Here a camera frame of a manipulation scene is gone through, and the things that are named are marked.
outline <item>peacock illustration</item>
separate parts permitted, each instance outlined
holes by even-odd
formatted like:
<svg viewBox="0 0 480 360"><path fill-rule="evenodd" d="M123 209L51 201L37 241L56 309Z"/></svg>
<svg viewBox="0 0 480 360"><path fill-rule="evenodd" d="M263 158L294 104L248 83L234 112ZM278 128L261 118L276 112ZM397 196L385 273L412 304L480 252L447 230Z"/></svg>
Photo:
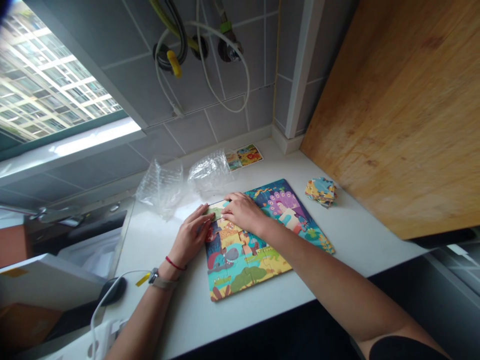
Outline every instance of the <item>peacock illustration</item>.
<svg viewBox="0 0 480 360"><path fill-rule="evenodd" d="M275 191L273 195L270 195L268 206L274 216L280 216L286 209L292 209L298 215L306 218L299 201L290 191Z"/></svg>

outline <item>forearm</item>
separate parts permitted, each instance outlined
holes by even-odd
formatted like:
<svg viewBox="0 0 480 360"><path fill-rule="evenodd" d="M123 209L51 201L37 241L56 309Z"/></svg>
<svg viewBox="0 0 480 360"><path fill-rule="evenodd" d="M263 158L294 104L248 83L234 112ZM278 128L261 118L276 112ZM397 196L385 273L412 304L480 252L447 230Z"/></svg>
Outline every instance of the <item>forearm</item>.
<svg viewBox="0 0 480 360"><path fill-rule="evenodd" d="M358 342L415 322L370 281L274 220L261 238L292 266L315 297Z"/></svg>
<svg viewBox="0 0 480 360"><path fill-rule="evenodd" d="M177 280L179 271L164 261L160 277ZM149 286L105 359L151 359L162 330L172 289Z"/></svg>

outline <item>wooden cutting board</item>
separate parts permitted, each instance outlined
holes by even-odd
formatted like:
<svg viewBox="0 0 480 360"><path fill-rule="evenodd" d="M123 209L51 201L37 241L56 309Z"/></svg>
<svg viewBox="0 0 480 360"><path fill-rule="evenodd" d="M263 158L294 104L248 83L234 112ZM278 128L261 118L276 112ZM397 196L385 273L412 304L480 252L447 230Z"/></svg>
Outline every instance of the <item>wooden cutting board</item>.
<svg viewBox="0 0 480 360"><path fill-rule="evenodd" d="M479 225L480 1L360 1L300 149L401 239Z"/></svg>

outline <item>clear plastic wrap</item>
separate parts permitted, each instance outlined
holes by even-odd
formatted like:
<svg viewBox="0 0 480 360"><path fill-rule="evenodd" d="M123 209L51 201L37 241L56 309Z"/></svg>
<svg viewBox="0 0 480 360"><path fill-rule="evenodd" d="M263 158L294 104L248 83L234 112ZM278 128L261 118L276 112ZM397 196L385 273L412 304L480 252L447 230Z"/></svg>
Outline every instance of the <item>clear plastic wrap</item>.
<svg viewBox="0 0 480 360"><path fill-rule="evenodd" d="M182 198L184 167L176 158L156 157L150 162L135 197L150 205L161 218L167 220L175 212Z"/></svg>
<svg viewBox="0 0 480 360"><path fill-rule="evenodd" d="M223 148L197 161L188 174L191 189L201 195L221 191L224 185L234 179Z"/></svg>

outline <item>white countertop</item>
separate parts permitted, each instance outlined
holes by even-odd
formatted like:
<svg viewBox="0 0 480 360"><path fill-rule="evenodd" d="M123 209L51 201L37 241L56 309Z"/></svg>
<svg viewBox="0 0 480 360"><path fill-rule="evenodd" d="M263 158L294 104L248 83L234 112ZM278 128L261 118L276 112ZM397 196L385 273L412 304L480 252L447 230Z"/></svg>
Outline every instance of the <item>white countertop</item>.
<svg viewBox="0 0 480 360"><path fill-rule="evenodd" d="M245 192L275 180L286 179L332 243L334 255L365 277L380 273L428 251L414 243L398 239L375 217L341 188L337 206L325 209L305 195L307 181L326 177L321 169L299 150L283 155L269 138L255 143L264 160L235 172L237 180L224 192L203 199L209 204L233 191ZM168 222L136 202L128 225L116 274L129 270L157 267L168 254L183 220L202 202L188 196ZM135 282L142 276L126 276L125 295L107 307L104 321L127 319L132 315L147 284ZM170 359L259 323L315 297L294 271L240 291L226 299L212 302L207 278L207 258L202 248L189 264L168 308L159 342L158 359Z"/></svg>

